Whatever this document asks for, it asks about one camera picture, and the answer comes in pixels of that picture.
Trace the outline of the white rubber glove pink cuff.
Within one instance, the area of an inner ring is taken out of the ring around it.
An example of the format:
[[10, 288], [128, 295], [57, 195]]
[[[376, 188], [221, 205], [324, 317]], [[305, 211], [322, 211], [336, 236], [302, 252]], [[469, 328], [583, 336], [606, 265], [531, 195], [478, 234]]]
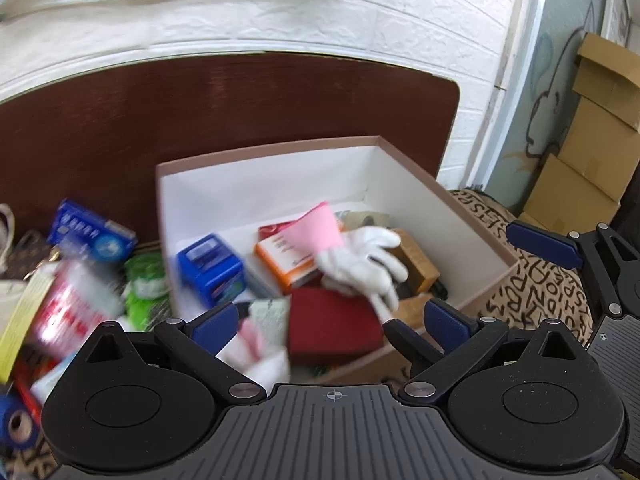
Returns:
[[369, 301], [384, 324], [399, 308], [395, 285], [407, 281], [407, 268], [390, 253], [400, 237], [382, 226], [343, 231], [327, 202], [291, 222], [281, 235], [296, 249], [311, 254], [326, 288]]

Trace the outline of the blue tape roll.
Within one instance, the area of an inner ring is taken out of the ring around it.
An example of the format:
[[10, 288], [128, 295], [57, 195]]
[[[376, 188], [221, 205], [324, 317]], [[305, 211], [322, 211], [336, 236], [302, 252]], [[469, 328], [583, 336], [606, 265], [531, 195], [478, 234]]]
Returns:
[[39, 428], [21, 399], [2, 394], [0, 402], [0, 439], [2, 448], [27, 450], [37, 441]]

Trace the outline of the letter patterned brown blanket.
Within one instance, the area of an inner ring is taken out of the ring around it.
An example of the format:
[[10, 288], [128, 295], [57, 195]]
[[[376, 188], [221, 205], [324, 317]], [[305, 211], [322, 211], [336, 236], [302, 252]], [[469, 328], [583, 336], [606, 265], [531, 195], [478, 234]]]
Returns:
[[454, 190], [451, 195], [518, 258], [512, 274], [469, 316], [491, 316], [519, 330], [533, 330], [546, 318], [558, 318], [586, 344], [593, 319], [577, 273], [513, 247], [506, 240], [506, 226], [515, 217], [493, 198], [472, 190]]

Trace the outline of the brown small box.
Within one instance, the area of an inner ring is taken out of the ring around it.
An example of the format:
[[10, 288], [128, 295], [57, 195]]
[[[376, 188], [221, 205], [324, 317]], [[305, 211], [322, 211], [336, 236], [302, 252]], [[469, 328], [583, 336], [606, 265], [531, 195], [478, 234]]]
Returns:
[[428, 292], [440, 278], [439, 270], [407, 231], [393, 229], [393, 232], [399, 235], [400, 245], [390, 249], [390, 253], [407, 268], [408, 289], [414, 296]]

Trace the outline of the blue plastic sharpener box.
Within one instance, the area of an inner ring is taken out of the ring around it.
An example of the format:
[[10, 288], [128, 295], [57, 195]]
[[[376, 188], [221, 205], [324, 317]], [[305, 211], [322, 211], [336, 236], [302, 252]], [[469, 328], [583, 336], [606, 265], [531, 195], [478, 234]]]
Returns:
[[242, 260], [215, 234], [208, 234], [177, 255], [181, 281], [206, 308], [228, 304], [246, 289]]

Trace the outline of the stacked cardboard boxes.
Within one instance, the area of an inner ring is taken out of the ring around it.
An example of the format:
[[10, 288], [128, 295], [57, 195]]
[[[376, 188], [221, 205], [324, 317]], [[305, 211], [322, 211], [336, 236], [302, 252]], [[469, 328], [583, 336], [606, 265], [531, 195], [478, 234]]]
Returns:
[[521, 213], [560, 234], [611, 222], [639, 162], [639, 55], [595, 34], [577, 55], [576, 113]]

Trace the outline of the green plastic jar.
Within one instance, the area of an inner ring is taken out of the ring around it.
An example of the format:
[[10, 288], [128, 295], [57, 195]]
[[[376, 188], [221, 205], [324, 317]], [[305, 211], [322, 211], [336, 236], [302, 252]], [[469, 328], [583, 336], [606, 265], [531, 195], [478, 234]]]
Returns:
[[140, 252], [125, 263], [126, 313], [135, 330], [152, 328], [171, 317], [170, 290], [160, 252]]

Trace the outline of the orange white medicine box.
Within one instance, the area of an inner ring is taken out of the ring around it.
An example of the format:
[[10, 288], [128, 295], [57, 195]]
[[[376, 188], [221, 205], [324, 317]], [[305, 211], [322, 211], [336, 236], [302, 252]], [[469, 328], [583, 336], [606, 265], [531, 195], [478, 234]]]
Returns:
[[312, 255], [293, 247], [280, 233], [260, 240], [254, 246], [254, 253], [284, 294], [320, 280], [321, 273]]

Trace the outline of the red white plastic packet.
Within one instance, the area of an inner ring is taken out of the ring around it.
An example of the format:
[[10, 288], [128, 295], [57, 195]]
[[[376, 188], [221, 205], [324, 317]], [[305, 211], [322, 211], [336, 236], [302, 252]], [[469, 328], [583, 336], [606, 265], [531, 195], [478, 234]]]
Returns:
[[119, 294], [87, 263], [63, 260], [30, 326], [30, 338], [57, 360], [76, 352], [96, 327], [124, 313]]

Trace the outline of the blue medicine box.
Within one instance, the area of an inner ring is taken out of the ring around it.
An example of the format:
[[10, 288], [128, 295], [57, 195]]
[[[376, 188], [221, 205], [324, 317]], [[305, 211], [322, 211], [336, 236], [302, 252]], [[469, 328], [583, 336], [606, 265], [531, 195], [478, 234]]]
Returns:
[[134, 231], [66, 198], [58, 205], [48, 242], [73, 242], [96, 260], [119, 262], [131, 255], [138, 239]]

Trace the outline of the red tube package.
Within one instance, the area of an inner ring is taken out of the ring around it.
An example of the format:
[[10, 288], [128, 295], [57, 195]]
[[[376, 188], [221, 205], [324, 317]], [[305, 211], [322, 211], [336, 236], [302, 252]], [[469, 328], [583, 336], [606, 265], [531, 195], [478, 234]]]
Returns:
[[41, 402], [38, 401], [32, 393], [32, 385], [37, 379], [47, 374], [50, 368], [51, 367], [47, 360], [30, 362], [25, 358], [17, 358], [13, 365], [13, 370], [11, 372], [13, 387], [29, 411], [40, 411]]

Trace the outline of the yellow-green long box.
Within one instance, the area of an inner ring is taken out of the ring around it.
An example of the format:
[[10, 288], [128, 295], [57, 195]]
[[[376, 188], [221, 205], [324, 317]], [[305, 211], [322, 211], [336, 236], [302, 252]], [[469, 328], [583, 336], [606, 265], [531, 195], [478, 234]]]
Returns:
[[35, 270], [28, 281], [1, 281], [1, 383], [5, 385], [24, 344], [44, 356], [51, 352], [32, 333], [38, 312], [47, 298], [56, 274], [57, 263], [46, 263]]

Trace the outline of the brown monogram phone case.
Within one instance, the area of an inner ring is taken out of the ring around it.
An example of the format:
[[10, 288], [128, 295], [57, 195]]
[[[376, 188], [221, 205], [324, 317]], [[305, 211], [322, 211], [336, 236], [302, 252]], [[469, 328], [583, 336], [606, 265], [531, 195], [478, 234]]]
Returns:
[[49, 260], [51, 248], [40, 232], [29, 230], [13, 245], [2, 280], [27, 280], [40, 263]]

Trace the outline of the dark brown wooden headboard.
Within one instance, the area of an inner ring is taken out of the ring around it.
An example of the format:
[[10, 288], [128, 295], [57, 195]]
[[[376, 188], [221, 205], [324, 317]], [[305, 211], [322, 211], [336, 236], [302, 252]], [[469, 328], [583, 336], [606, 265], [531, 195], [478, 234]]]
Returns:
[[380, 136], [437, 174], [459, 101], [450, 79], [337, 56], [209, 55], [98, 70], [2, 104], [1, 200], [23, 232], [47, 231], [67, 198], [150, 242], [162, 162]]

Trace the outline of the patterned drawstring pouch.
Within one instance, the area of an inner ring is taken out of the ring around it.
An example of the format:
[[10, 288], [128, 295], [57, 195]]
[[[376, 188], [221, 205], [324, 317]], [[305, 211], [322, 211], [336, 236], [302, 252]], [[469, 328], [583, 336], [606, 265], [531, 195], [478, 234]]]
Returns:
[[0, 205], [1, 214], [1, 252], [0, 252], [0, 273], [3, 274], [8, 268], [9, 256], [12, 252], [15, 235], [15, 217], [8, 204]]

